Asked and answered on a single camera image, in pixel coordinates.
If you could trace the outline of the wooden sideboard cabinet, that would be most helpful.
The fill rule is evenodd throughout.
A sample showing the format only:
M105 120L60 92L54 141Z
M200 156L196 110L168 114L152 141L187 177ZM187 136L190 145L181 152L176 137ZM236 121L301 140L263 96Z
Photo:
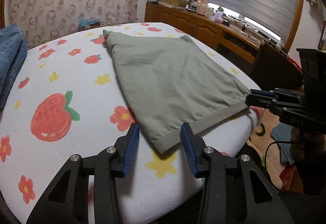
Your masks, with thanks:
M272 66L285 67L291 64L286 55L271 46L260 34L249 30L243 32L232 25L215 23L196 13L147 3L144 20L162 22L189 34L246 73L250 71L256 58Z

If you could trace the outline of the folded blue jeans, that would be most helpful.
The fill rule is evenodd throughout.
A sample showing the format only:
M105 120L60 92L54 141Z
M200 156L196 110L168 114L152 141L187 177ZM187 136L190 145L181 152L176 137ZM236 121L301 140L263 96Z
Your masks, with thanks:
M17 24L1 29L1 110L27 55L27 40Z

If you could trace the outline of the cardboard box on cabinet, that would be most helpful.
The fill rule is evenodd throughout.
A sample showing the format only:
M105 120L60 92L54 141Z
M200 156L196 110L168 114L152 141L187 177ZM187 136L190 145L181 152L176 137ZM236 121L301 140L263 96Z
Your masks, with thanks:
M165 4L167 6L172 7L181 7L185 8L186 5L189 5L190 1L184 1L184 0L162 0L162 4Z

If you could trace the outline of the cardboard box with blue cloth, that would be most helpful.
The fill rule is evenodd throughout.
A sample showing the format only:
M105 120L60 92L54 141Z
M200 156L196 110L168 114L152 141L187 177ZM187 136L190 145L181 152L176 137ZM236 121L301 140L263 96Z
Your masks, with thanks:
M98 28L101 26L101 22L98 19L85 19L81 18L78 21L78 30L84 31L88 29Z

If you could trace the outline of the pink bottle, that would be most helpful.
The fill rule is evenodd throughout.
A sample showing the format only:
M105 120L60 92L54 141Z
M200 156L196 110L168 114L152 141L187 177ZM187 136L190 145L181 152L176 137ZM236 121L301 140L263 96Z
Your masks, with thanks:
M197 2L197 14L206 16L208 10L208 1L207 0L198 0Z

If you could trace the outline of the pink tissue pack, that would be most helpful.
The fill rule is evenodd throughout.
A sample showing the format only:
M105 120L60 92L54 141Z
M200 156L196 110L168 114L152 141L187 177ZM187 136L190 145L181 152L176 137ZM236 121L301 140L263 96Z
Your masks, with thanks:
M211 17L211 20L216 23L223 23L223 12L217 12L214 16Z

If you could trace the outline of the white strawberry flower sheet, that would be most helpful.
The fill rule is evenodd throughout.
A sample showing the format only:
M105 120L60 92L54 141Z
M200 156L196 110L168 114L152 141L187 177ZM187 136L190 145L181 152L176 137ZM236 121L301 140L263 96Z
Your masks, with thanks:
M1 111L1 193L21 223L70 156L98 154L131 125L102 33L87 30L29 50ZM123 222L154 221L202 186L181 146L160 155L141 135L130 173L117 180Z

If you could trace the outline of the grey-green pants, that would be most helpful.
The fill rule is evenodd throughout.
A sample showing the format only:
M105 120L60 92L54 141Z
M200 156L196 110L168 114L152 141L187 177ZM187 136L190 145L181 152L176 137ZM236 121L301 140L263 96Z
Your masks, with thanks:
M103 35L127 104L160 153L179 144L182 124L198 134L247 108L249 89L189 36Z

